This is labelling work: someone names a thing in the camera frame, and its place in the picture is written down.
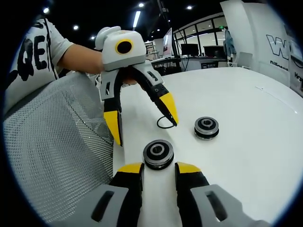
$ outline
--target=white table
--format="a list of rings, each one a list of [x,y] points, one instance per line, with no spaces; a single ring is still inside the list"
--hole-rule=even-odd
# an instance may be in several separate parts
[[[287,209],[303,176],[303,99],[283,84],[242,68],[215,68],[163,78],[173,94],[179,125],[160,129],[162,116],[139,85],[121,92],[124,147],[114,145],[114,170],[143,161],[144,147],[169,141],[174,162],[161,171],[145,166],[139,227],[182,226],[174,163],[199,167],[210,184],[240,200],[253,219],[270,223]],[[195,120],[219,123],[211,141],[194,136]],[[160,123],[170,125],[166,119]]]

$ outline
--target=monitor screen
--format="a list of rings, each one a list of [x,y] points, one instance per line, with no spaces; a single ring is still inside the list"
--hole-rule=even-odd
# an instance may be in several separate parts
[[[182,50],[182,55],[191,55],[191,56],[199,55],[198,44],[181,44],[181,50]]]
[[[205,56],[207,57],[217,57],[222,59],[226,58],[223,46],[203,46],[203,47],[204,47]]]
[[[172,29],[163,37],[163,57],[170,57],[172,53]]]

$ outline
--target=glass wall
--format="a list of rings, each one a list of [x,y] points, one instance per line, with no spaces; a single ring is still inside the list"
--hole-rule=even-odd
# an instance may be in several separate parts
[[[194,25],[188,27],[188,28],[185,28],[185,34],[186,36],[188,35],[192,35],[192,34],[195,34],[197,31],[196,31],[196,28]]]
[[[184,44],[184,39],[188,44],[198,45],[199,56],[204,56],[204,46],[223,45],[225,32],[222,31],[222,26],[227,26],[224,16],[202,21],[175,32],[175,44],[179,54],[182,55],[181,44]]]
[[[214,33],[205,33],[205,34],[199,35],[199,40],[200,40],[200,44],[201,44],[202,53],[204,53],[203,46],[216,46],[216,40],[214,37]]]
[[[217,32],[217,40],[218,40],[218,45],[223,46],[223,41],[225,40],[225,32]]]
[[[214,19],[214,27],[227,26],[225,17],[219,17]]]
[[[212,29],[213,28],[212,21],[208,20],[208,21],[199,23],[199,24],[197,24],[197,28],[198,28],[198,32],[203,32],[203,31],[206,31],[208,29]]]

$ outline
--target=mesh chair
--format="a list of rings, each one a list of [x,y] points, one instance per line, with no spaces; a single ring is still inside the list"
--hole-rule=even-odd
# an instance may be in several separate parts
[[[246,52],[239,52],[234,62],[228,62],[228,67],[242,67],[245,69],[250,69],[252,62],[252,54]]]
[[[113,137],[98,90],[80,73],[35,91],[4,121],[17,183],[47,223],[63,220],[80,199],[113,174]]]

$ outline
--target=metal bearing ring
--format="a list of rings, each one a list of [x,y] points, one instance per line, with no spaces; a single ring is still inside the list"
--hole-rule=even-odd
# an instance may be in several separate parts
[[[168,141],[154,140],[144,148],[143,157],[149,168],[161,170],[171,164],[174,159],[174,150]]]
[[[219,123],[212,117],[200,117],[195,122],[195,134],[199,139],[212,140],[219,134]]]

